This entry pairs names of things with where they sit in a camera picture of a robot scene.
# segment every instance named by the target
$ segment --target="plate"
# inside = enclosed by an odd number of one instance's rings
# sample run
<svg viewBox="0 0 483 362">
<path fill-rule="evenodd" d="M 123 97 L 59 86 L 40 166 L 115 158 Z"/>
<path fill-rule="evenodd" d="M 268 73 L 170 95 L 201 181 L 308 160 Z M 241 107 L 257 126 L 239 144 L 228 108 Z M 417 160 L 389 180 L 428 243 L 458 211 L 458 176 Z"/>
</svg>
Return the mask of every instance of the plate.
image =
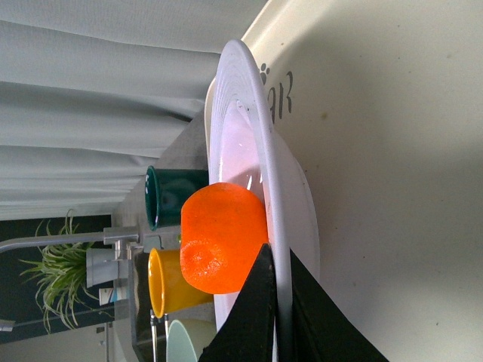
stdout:
<svg viewBox="0 0 483 362">
<path fill-rule="evenodd" d="M 226 44 L 214 86 L 210 183 L 244 186 L 265 204 L 277 280 L 278 345 L 291 348 L 290 249 L 316 280 L 320 269 L 317 219 L 308 182 L 273 127 L 260 73 L 245 43 L 232 40 Z M 218 329 L 237 295 L 214 297 Z"/>
</svg>

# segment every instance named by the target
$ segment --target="curtain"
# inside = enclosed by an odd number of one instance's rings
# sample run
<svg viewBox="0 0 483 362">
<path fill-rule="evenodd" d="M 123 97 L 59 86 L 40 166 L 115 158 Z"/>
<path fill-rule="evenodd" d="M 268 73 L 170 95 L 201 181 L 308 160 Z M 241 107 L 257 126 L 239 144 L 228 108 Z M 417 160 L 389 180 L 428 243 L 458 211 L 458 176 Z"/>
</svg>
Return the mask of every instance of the curtain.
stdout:
<svg viewBox="0 0 483 362">
<path fill-rule="evenodd" d="M 0 219 L 111 213 L 261 0 L 0 2 Z"/>
</svg>

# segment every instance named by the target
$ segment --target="dark wall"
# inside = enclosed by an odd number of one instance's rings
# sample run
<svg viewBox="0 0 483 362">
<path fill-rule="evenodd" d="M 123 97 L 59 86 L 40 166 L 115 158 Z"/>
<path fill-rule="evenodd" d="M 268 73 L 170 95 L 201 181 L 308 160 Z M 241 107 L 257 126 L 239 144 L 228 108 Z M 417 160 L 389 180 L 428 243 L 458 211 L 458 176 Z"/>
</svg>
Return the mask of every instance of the dark wall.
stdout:
<svg viewBox="0 0 483 362">
<path fill-rule="evenodd" d="M 35 236 L 35 230 L 41 219 L 0 221 L 0 241 L 12 238 L 25 238 Z M 64 224 L 64 218 L 51 219 L 50 230 L 52 234 L 58 233 Z M 111 216 L 80 216 L 74 218 L 74 224 L 79 224 L 75 233 L 101 232 L 105 227 L 111 226 Z M 45 221 L 40 229 L 39 235 L 45 235 Z M 103 243 L 96 243 L 96 247 L 104 247 Z M 14 327 L 10 333 L 0 332 L 0 344 L 13 342 L 21 339 L 32 338 L 46 334 L 42 321 L 43 314 L 35 303 L 37 291 L 36 281 L 26 281 L 27 276 L 20 277 L 20 273 L 29 266 L 20 261 L 40 260 L 41 254 L 36 247 L 28 247 L 17 250 L 10 250 L 0 253 L 0 319 L 15 321 L 20 326 Z M 110 287 L 112 283 L 101 284 L 90 289 L 95 296 L 98 295 L 100 287 Z M 113 308 L 107 310 L 111 315 L 92 311 L 91 308 L 100 309 L 99 302 L 88 297 L 84 299 L 87 304 L 79 304 L 75 311 L 81 312 L 78 315 L 80 327 L 93 324 L 100 324 L 112 321 Z M 58 319 L 51 320 L 51 332 L 67 330 Z"/>
</svg>

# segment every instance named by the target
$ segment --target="spider plant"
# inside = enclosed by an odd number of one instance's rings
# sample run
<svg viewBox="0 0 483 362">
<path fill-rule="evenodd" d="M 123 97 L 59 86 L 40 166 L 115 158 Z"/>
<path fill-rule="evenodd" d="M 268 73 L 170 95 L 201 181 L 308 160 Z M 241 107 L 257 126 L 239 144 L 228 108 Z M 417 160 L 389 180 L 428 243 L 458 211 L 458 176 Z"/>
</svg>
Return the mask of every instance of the spider plant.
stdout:
<svg viewBox="0 0 483 362">
<path fill-rule="evenodd" d="M 73 234 L 78 225 L 73 225 L 73 215 L 71 210 L 66 215 L 64 226 L 58 234 Z M 37 227 L 35 236 L 42 226 L 42 222 Z M 52 235 L 49 227 L 50 220 L 45 229 L 47 235 Z M 86 287 L 86 251 L 94 243 L 77 243 L 49 245 L 39 248 L 42 260 L 39 262 L 21 260 L 33 265 L 23 271 L 20 275 L 30 275 L 28 280 L 38 279 L 37 293 L 35 300 L 39 308 L 43 311 L 45 329 L 51 331 L 50 316 L 56 315 L 62 323 L 69 329 L 75 329 L 78 322 L 75 318 L 74 305 L 85 303 L 81 300 L 82 294 L 93 299 L 97 297 L 88 292 Z"/>
</svg>

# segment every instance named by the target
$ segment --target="bowl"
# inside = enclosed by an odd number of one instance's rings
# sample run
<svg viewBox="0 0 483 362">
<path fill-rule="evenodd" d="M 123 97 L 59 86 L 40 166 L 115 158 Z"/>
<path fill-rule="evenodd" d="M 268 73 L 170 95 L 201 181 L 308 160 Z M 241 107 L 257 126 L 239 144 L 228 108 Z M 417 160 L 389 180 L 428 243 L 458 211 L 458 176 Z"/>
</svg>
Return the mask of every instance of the bowl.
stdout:
<svg viewBox="0 0 483 362">
<path fill-rule="evenodd" d="M 196 362 L 215 335 L 214 323 L 196 319 L 175 319 L 168 330 L 167 362 Z"/>
</svg>

